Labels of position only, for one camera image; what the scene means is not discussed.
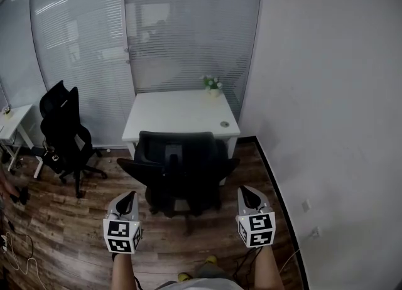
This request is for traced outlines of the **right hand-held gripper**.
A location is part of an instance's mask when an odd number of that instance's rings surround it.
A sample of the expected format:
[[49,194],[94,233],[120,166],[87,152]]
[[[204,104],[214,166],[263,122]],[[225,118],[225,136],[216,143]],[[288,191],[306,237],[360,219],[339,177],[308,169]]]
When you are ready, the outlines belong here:
[[267,196],[250,186],[237,189],[237,232],[246,247],[272,245],[276,232],[276,216]]

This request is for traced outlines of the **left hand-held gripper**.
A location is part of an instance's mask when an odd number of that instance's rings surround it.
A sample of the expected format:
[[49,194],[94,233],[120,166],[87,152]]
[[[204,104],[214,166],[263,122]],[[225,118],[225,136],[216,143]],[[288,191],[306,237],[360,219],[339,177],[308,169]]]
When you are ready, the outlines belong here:
[[135,191],[120,194],[108,206],[103,219],[104,240],[113,254],[134,254],[142,239],[139,222],[139,201]]

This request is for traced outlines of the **wide black mesh chair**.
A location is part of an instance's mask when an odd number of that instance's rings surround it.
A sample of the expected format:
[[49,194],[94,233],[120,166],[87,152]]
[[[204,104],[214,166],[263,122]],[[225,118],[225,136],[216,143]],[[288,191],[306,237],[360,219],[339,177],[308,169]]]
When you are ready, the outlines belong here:
[[211,132],[141,131],[134,158],[119,158],[117,163],[146,187],[149,212],[168,218],[183,216],[189,235],[190,216],[221,209],[220,182],[240,160],[230,158],[225,142]]

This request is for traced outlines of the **person's left forearm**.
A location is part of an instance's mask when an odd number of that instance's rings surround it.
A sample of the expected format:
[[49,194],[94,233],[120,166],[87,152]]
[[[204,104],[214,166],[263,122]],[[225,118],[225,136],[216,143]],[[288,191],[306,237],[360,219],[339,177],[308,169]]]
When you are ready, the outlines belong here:
[[137,290],[130,254],[114,254],[111,290]]

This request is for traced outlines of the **person's right forearm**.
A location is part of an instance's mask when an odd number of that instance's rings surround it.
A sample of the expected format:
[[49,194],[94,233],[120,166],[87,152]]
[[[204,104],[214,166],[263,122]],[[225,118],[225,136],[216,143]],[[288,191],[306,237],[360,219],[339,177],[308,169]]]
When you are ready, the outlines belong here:
[[260,249],[254,267],[255,290],[285,290],[270,246]]

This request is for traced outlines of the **slim high-back black office chair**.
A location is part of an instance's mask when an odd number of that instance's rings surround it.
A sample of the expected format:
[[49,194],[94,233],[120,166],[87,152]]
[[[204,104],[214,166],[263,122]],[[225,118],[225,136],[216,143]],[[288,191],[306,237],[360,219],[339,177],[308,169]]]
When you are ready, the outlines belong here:
[[68,90],[62,80],[57,82],[41,98],[39,108],[42,116],[40,129],[44,139],[42,147],[31,148],[31,152],[58,174],[62,183],[66,182],[66,176],[72,174],[75,195],[82,198],[82,172],[98,173],[104,179],[107,175],[88,165],[93,155],[101,157],[102,154],[93,147],[92,136],[80,121],[78,88]]

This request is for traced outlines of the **person's white shirt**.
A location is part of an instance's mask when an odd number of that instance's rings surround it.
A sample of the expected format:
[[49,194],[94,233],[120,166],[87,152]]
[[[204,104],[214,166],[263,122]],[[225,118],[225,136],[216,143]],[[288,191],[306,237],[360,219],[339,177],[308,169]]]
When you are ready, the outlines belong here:
[[229,279],[201,278],[174,282],[156,290],[243,290],[243,288]]

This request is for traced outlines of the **white square desk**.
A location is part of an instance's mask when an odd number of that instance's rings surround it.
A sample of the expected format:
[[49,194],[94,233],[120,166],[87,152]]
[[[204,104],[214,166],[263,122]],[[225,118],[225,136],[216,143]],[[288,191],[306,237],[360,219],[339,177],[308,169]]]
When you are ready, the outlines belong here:
[[213,97],[206,90],[138,94],[122,134],[131,159],[134,159],[141,131],[211,132],[216,139],[225,142],[230,158],[241,134],[225,95]]

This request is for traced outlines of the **black floor device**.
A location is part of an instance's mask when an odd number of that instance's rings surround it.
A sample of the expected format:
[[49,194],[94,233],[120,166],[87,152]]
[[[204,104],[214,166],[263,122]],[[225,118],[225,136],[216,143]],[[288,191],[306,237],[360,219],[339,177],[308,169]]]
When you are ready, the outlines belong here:
[[10,194],[10,199],[12,199],[14,203],[20,202],[22,205],[26,205],[26,202],[28,201],[28,187],[24,186],[22,189],[15,187],[15,190],[18,195]]

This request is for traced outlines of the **potted green plant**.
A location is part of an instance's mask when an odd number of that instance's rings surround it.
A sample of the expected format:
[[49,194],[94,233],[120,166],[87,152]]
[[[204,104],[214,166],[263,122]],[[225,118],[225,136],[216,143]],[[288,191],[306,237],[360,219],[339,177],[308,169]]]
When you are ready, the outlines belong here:
[[203,75],[200,79],[203,81],[206,91],[212,97],[218,97],[221,94],[223,84],[218,77],[214,77],[212,75]]

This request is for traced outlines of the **white standing desk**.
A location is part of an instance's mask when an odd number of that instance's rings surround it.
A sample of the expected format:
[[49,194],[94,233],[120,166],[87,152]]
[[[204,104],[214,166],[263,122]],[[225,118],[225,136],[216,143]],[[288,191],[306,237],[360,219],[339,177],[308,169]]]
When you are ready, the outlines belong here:
[[[28,115],[28,112],[31,110],[31,108],[32,105],[29,104],[13,108],[7,115],[0,114],[0,145],[3,143],[3,141],[12,139],[15,134],[18,133],[30,149],[34,147],[32,140],[30,139],[28,133],[25,131],[22,125],[22,121]],[[22,145],[19,145],[14,152],[10,147],[3,145],[3,148],[10,155],[10,164],[8,166],[8,171],[10,173],[12,173],[14,170],[14,165],[18,160],[18,153],[21,147]],[[43,166],[43,161],[40,157],[35,157],[38,160],[38,166],[36,167],[33,177],[34,179],[38,180]]]

